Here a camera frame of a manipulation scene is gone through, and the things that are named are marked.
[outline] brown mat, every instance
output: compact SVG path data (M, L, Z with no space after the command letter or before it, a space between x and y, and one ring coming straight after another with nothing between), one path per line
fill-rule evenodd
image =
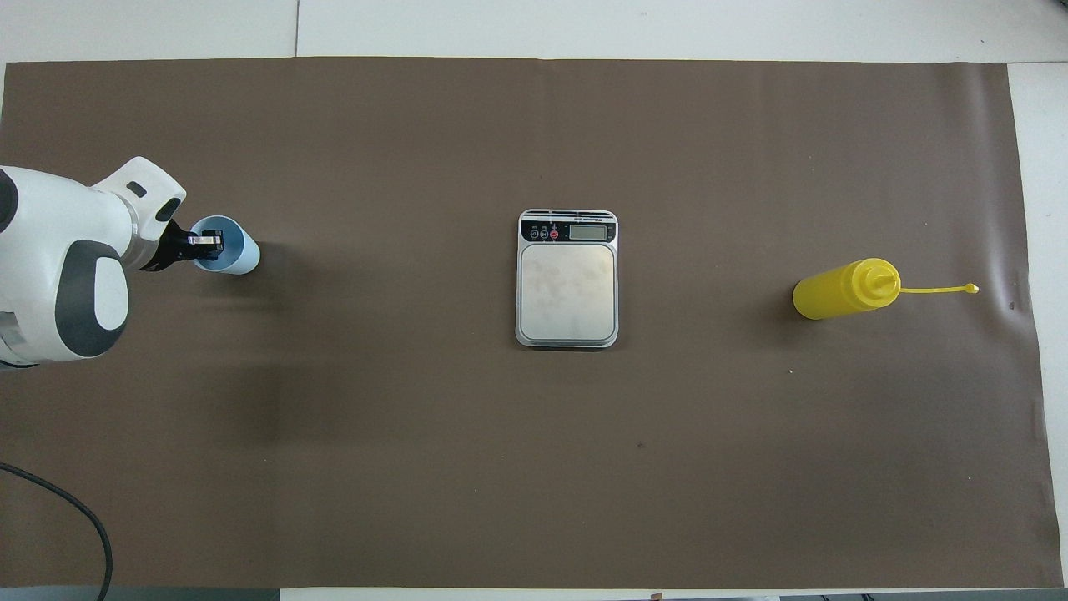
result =
M14 64L0 163L143 154L247 276L132 275L105 358L2 377L5 461L116 584L1059 586L1004 65ZM516 219L621 219L622 327L520 347ZM823 323L801 276L902 297ZM0 584L92 529L0 479Z

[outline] scale display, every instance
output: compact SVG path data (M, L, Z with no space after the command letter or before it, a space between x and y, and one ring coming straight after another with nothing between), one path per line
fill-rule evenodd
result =
M516 338L528 347L603 349L619 331L619 223L609 210L519 216Z

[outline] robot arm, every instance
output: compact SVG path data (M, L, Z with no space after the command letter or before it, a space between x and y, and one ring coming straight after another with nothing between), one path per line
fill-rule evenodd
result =
M142 157L92 187L0 167L0 368L110 349L129 310L125 269L194 258L222 270L213 263L225 249L223 232L186 232L172 219L185 196ZM255 260L239 272L258 262L258 247L251 249Z

